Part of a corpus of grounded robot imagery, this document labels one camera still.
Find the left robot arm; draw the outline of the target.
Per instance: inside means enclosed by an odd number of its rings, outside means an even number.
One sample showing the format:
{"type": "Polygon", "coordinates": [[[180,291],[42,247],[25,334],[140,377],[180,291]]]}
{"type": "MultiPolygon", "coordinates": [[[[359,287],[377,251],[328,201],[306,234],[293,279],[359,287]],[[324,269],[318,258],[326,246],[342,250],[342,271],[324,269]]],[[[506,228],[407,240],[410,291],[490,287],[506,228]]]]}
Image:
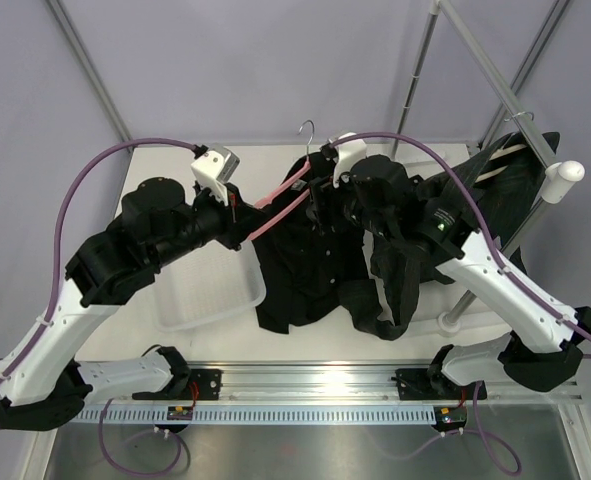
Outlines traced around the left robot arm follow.
{"type": "Polygon", "coordinates": [[[120,361],[75,355],[164,267],[211,241],[238,250],[267,220],[236,186],[224,190],[226,203],[198,188],[188,204],[179,182],[158,177],[122,198],[120,214],[66,264],[63,286],[44,317],[0,359],[0,430],[49,431],[89,404],[118,397],[174,400],[188,391],[191,369],[172,346],[120,361]]]}

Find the black shirt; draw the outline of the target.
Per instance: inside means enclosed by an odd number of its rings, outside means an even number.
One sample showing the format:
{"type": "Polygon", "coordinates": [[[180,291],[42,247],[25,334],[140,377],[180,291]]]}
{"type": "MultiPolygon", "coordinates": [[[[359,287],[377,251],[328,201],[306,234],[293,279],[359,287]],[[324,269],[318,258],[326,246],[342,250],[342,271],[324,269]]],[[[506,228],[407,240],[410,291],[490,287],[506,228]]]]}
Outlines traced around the black shirt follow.
{"type": "Polygon", "coordinates": [[[340,226],[321,233],[302,201],[253,241],[266,286],[256,308],[259,327],[287,334],[321,320],[338,307],[355,329],[375,334],[383,309],[363,253],[364,231],[340,226]]]}

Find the dark striped shirt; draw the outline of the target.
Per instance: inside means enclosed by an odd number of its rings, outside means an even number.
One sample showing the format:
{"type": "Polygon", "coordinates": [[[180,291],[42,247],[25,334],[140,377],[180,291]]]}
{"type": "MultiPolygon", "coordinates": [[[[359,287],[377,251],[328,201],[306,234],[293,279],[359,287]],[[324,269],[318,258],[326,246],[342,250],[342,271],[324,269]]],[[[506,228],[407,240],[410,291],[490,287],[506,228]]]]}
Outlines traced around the dark striped shirt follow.
{"type": "MultiPolygon", "coordinates": [[[[527,214],[544,181],[544,168],[520,133],[507,134],[466,162],[453,168],[454,173],[467,187],[489,228],[491,238],[504,246],[526,219],[527,214]],[[475,183],[490,156],[499,148],[525,144],[508,167],[499,175],[475,183]]],[[[416,205],[409,207],[401,217],[406,219],[405,229],[417,225],[421,215],[430,206],[452,207],[459,216],[455,232],[463,235],[468,228],[477,225],[471,208],[467,205],[458,187],[446,173],[421,178],[414,187],[416,205]]],[[[389,241],[374,237],[370,258],[371,273],[383,281],[386,302],[392,311],[390,320],[376,323],[376,333],[382,340],[393,341],[408,329],[417,309],[420,285],[436,281],[443,285],[454,281],[439,273],[435,265],[445,258],[437,249],[430,257],[419,255],[407,238],[389,241]]]]}

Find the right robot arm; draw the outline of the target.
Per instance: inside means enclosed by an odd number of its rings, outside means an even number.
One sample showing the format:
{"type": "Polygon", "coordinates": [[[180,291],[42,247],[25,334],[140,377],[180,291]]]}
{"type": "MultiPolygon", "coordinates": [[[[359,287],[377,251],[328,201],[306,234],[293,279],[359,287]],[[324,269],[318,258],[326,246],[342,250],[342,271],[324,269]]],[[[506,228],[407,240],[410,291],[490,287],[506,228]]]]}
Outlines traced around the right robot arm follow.
{"type": "Polygon", "coordinates": [[[591,309],[548,301],[497,250],[467,179],[453,174],[439,195],[428,197],[420,179],[383,155],[363,158],[344,173],[319,153],[307,163],[309,216],[341,240],[353,232],[374,237],[369,261],[360,249],[350,251],[347,264],[360,273],[340,286],[340,303],[360,331],[399,338],[417,307],[420,284],[446,277],[510,326],[493,340],[442,347],[427,371],[433,393],[449,397],[461,387],[500,377],[548,392],[577,373],[580,343],[591,335],[591,309]]]}

